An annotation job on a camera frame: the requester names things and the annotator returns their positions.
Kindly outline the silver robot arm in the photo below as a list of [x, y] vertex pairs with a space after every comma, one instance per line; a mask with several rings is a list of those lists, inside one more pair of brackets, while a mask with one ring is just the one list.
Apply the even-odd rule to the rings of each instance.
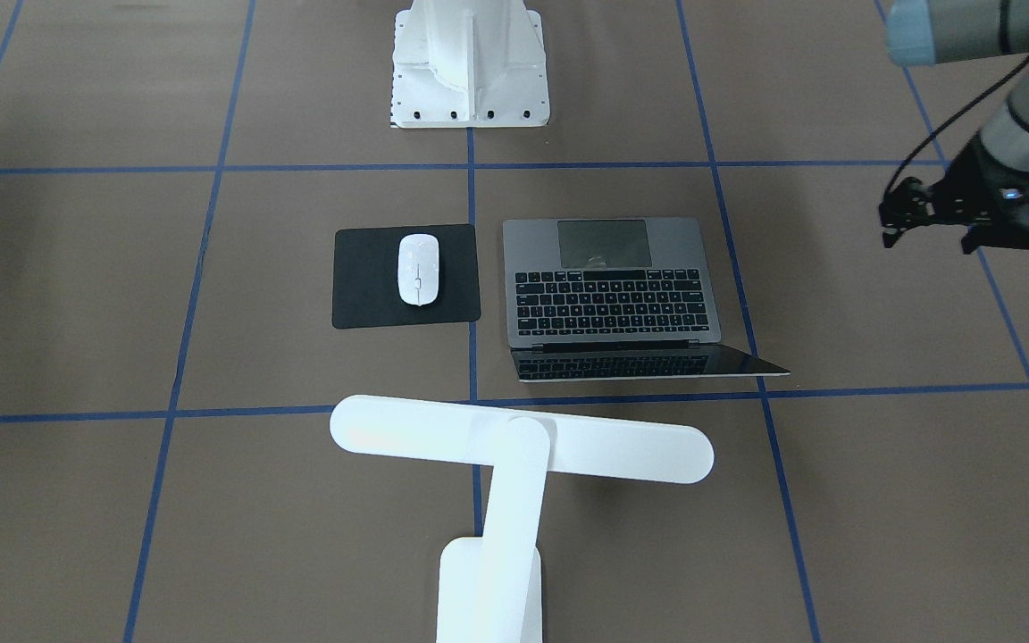
[[928, 225], [965, 229], [961, 251], [1029, 251], [1029, 1], [895, 1], [886, 48], [900, 68], [1014, 57], [1003, 78], [977, 94], [1006, 96], [944, 172], [927, 184], [896, 170], [878, 206], [883, 245]]

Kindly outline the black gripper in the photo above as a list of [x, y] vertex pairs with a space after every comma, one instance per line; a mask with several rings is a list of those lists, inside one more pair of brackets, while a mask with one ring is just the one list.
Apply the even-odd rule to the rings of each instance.
[[980, 247], [1029, 251], [1029, 171], [992, 157], [975, 137], [930, 187], [930, 220], [964, 225], [965, 254]]

